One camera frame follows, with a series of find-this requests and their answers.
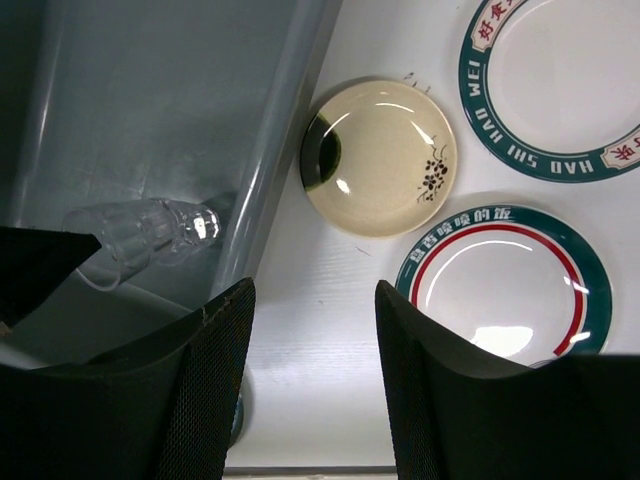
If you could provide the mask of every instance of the clear drinking glass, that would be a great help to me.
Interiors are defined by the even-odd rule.
[[[206,205],[153,198],[73,210],[62,229],[93,234],[102,244],[78,273],[92,287],[109,291],[152,262],[174,265],[210,246],[220,222]]]

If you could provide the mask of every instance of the black flower pattern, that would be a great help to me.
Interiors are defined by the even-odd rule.
[[[432,148],[433,157],[427,160],[424,180],[422,181],[422,186],[418,188],[418,190],[422,191],[418,195],[418,203],[432,202],[437,197],[438,192],[444,185],[445,177],[449,173],[447,157],[445,156],[447,145],[444,145],[440,151],[436,146]]]

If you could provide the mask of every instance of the red stripe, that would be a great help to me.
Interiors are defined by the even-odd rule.
[[[554,253],[554,255],[558,257],[558,260],[560,260],[564,268],[567,270],[569,279],[573,283],[580,285],[578,272],[574,268],[569,258],[567,258],[564,252],[560,250],[560,248],[555,243],[550,241],[548,238],[540,235],[537,232],[532,232],[531,230],[527,230],[517,225],[500,225],[500,224],[479,225],[477,227],[471,227],[467,230],[463,230],[459,233],[456,233],[455,235],[450,236],[430,252],[429,256],[425,259],[424,263],[420,266],[420,269],[418,270],[418,274],[416,275],[416,279],[413,284],[414,288],[411,292],[411,303],[413,303],[414,306],[418,307],[418,289],[420,287],[420,282],[422,281],[422,277],[424,276],[425,271],[427,270],[427,268],[429,267],[433,259],[440,252],[442,252],[442,250],[447,248],[456,240],[461,239],[462,237],[466,237],[467,235],[471,235],[474,233],[486,232],[488,230],[502,230],[506,232],[515,232],[515,233],[520,233],[522,235],[526,235],[527,237],[533,238],[534,240],[538,241],[539,243],[547,247],[549,250],[551,250]],[[578,333],[580,329],[580,322],[582,320],[582,311],[584,308],[584,298],[583,298],[582,292],[576,290],[575,288],[574,288],[574,297],[575,297],[575,310],[573,312],[573,319],[571,320],[571,326],[569,327],[569,331],[567,331],[567,335],[564,337],[562,342],[560,342],[560,345],[558,345],[553,351],[553,353],[557,356],[560,356],[565,351],[567,351],[567,349],[571,345],[571,339]]]

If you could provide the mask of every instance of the white plate with green rim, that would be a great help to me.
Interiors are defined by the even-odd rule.
[[[333,225],[391,237],[423,225],[453,185],[451,127],[423,92],[400,82],[356,84],[312,120],[300,150],[311,203]]]
[[[413,247],[398,291],[471,343],[523,365],[605,345],[612,293],[575,230],[539,210],[490,205],[439,223]]]
[[[590,182],[638,167],[638,25],[638,0],[483,0],[458,70],[478,138],[544,180]]]

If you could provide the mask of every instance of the black mesh material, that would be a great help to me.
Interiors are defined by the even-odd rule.
[[[156,480],[222,477],[249,346],[255,290],[244,288],[211,312],[187,347]]]
[[[387,282],[376,315],[400,479],[640,478],[639,357],[531,370],[443,328]]]
[[[0,479],[220,478],[254,305],[247,279],[86,365],[0,365]]]

